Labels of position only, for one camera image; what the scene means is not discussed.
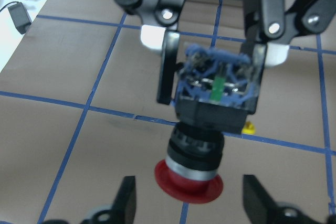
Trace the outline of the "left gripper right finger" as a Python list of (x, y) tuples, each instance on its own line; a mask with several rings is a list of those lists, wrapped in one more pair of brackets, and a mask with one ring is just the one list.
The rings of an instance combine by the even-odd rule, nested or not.
[(243, 176), (243, 207), (251, 223), (318, 223), (295, 206), (277, 203), (255, 175)]

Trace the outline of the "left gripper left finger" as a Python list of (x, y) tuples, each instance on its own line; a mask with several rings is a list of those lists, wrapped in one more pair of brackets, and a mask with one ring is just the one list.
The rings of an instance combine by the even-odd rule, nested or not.
[(134, 223), (136, 188), (135, 176), (125, 176), (111, 206), (94, 212), (80, 223)]

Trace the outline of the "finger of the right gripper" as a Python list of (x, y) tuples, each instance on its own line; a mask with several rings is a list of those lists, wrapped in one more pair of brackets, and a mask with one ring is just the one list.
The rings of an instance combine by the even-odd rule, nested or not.
[(160, 53), (161, 66), (156, 100), (170, 104), (177, 49), (179, 18), (186, 0), (114, 0), (129, 15), (139, 16), (143, 46)]
[(242, 0), (246, 40), (241, 47), (254, 67), (284, 63), (295, 37), (324, 32), (335, 15), (335, 0)]

